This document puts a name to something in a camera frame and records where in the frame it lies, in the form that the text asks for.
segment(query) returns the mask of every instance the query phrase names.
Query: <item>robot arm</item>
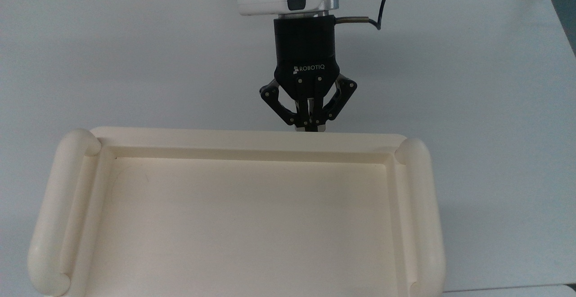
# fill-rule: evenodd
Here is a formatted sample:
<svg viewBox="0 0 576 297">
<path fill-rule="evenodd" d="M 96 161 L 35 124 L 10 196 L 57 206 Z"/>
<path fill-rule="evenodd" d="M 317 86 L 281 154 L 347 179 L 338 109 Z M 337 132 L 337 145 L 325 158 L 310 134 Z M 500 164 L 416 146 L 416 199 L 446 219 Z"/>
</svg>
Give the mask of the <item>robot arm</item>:
<svg viewBox="0 0 576 297">
<path fill-rule="evenodd" d="M 384 2 L 375 22 L 368 17 L 335 18 L 329 10 L 338 8 L 338 0 L 238 0 L 243 16 L 278 15 L 274 20 L 274 80 L 263 86 L 260 94 L 285 123 L 295 125 L 297 131 L 324 131 L 326 121 L 338 116 L 357 85 L 340 74 L 335 59 L 334 26 L 362 22 L 380 30 Z M 336 93 L 324 104 L 334 85 Z M 280 88 L 294 100 L 296 112 L 280 104 Z"/>
</svg>

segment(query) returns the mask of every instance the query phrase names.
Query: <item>black cable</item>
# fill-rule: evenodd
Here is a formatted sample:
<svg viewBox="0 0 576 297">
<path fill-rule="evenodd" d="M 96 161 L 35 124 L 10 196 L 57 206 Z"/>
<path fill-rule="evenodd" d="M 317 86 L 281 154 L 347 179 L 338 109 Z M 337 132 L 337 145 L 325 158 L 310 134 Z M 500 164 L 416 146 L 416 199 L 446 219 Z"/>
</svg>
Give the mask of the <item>black cable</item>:
<svg viewBox="0 0 576 297">
<path fill-rule="evenodd" d="M 372 24 L 372 26 L 376 27 L 377 30 L 381 30 L 382 28 L 382 12 L 384 10 L 384 4 L 386 3 L 386 0 L 382 0 L 382 2 L 380 2 L 380 12 L 378 13 L 378 22 L 375 22 L 373 19 L 370 19 L 369 17 L 340 17 L 340 18 L 336 18 L 336 23 L 337 24 L 347 24 L 347 23 L 369 23 Z"/>
</svg>

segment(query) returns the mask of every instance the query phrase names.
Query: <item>cream plastic tray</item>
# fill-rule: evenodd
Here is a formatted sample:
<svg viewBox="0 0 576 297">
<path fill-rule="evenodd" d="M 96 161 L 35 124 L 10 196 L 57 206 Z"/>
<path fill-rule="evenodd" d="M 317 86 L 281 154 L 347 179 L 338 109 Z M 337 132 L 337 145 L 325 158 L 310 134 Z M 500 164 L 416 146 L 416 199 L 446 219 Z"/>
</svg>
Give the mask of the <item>cream plastic tray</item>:
<svg viewBox="0 0 576 297">
<path fill-rule="evenodd" d="M 446 262 L 418 139 L 99 127 L 58 146 L 28 268 L 51 296 L 438 297 Z"/>
</svg>

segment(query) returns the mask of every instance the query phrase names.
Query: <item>table surface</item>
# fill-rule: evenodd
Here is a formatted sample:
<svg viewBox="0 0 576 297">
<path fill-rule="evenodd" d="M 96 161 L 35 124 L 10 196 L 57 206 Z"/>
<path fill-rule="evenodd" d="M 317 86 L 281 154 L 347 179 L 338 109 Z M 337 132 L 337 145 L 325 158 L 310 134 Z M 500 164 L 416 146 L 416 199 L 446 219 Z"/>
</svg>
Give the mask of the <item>table surface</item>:
<svg viewBox="0 0 576 297">
<path fill-rule="evenodd" d="M 0 295 L 34 294 L 27 247 L 66 131 L 292 131 L 257 92 L 272 19 L 236 0 L 0 0 Z M 336 40 L 358 90 L 327 131 L 428 145 L 445 290 L 575 282 L 576 59 L 550 0 L 387 0 L 382 31 Z"/>
</svg>

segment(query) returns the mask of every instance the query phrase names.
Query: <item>black clamp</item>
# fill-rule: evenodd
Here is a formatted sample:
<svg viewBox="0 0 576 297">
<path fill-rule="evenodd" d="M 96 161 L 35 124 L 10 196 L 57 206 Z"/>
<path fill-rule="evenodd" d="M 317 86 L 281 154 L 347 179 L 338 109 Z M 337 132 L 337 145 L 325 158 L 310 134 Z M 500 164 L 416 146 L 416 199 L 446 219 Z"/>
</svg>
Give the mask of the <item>black clamp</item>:
<svg viewBox="0 0 576 297">
<path fill-rule="evenodd" d="M 323 131 L 356 90 L 356 82 L 340 74 L 335 59 L 334 16 L 274 20 L 274 80 L 260 89 L 262 99 L 297 131 Z M 335 86 L 336 93 L 324 105 Z M 280 87 L 296 102 L 292 112 L 278 101 Z"/>
</svg>

